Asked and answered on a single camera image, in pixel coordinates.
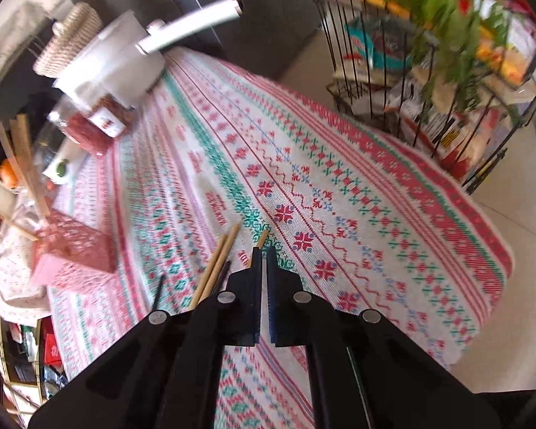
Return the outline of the black chopstick gold tip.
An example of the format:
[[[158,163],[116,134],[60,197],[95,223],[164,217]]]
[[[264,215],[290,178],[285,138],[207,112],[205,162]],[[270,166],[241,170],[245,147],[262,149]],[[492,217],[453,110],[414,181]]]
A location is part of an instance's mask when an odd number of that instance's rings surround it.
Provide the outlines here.
[[[157,290],[155,291],[155,297],[154,297],[151,312],[155,312],[159,309],[159,301],[160,301],[160,297],[162,296],[162,288],[163,288],[165,279],[166,279],[165,274],[160,275],[159,284],[158,284]]]

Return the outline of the wooden chopstick long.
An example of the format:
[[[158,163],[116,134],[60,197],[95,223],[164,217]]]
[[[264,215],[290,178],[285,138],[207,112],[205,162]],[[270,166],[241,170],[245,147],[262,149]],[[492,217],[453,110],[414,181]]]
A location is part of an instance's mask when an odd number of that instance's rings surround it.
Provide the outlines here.
[[[213,270],[217,264],[220,253],[223,251],[223,247],[225,245],[226,239],[227,239],[227,235],[222,235],[219,238],[217,247],[215,251],[213,251],[213,254],[211,254],[211,257],[209,258],[205,271],[200,278],[196,291],[192,295],[192,300],[189,303],[189,310],[193,310],[197,306],[199,300],[201,299],[201,296],[203,295],[203,291],[205,290],[209,282],[209,279],[213,273]]]

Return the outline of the pink perforated utensil holder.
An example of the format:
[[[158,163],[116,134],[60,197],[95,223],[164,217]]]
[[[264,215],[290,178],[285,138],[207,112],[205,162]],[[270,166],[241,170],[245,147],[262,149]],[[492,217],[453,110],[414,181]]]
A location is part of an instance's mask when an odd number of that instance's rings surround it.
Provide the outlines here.
[[[31,282],[88,295],[117,277],[116,264],[109,235],[52,209],[31,249]]]

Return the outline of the patterned knit tablecloth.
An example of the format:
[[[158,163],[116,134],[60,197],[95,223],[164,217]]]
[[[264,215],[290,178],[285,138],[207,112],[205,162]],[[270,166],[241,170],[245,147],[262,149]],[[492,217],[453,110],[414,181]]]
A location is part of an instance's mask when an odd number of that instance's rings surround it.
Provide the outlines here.
[[[317,428],[306,351],[270,338],[269,249],[304,291],[379,311],[446,371],[513,269],[492,223],[429,158],[189,49],[169,53],[139,119],[54,205],[109,235],[117,259],[117,277],[91,294],[49,291],[68,382],[152,313],[160,275],[158,310],[192,311],[219,238],[240,224],[210,295],[269,230],[259,340],[225,347],[213,428]]]

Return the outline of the orange mandarin fruit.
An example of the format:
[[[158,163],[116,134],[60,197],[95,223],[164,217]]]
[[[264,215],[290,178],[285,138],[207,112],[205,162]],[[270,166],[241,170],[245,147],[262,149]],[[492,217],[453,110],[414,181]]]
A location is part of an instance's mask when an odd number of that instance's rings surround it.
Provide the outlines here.
[[[0,179],[5,187],[10,190],[14,190],[19,185],[19,179],[12,168],[12,165],[8,159],[4,159],[0,165]]]

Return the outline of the small labelled spice jar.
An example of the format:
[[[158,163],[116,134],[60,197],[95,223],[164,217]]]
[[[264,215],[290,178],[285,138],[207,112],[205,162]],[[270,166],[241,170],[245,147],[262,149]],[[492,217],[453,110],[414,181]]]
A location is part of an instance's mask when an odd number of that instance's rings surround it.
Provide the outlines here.
[[[97,126],[109,138],[118,138],[126,132],[135,118],[133,109],[126,109],[110,94],[99,98],[87,115],[91,124]]]

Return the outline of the jar of red goji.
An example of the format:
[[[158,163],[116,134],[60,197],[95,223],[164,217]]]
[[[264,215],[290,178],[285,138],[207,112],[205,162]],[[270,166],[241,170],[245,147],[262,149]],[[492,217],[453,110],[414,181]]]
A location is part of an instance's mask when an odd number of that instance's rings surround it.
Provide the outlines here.
[[[68,96],[61,97],[47,118],[91,156],[103,156],[112,143],[112,139],[91,123]]]

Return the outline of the woven basket lid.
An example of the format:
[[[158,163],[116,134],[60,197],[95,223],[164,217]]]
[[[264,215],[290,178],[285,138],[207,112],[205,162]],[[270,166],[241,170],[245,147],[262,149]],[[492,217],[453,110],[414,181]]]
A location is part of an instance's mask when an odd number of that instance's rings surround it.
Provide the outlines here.
[[[34,72],[55,79],[101,28],[101,18],[91,5],[75,4],[62,22],[53,25],[53,36],[34,62]]]

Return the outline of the green leafy vegetables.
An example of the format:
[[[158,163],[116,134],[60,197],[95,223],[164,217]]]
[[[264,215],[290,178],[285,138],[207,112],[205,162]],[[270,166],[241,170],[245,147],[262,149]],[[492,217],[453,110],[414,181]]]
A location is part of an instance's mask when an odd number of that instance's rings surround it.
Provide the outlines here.
[[[455,109],[467,112],[480,103],[483,75],[502,64],[508,16],[503,0],[386,0],[410,12],[415,26],[415,64],[427,54],[428,36],[437,40],[434,77],[456,86]]]

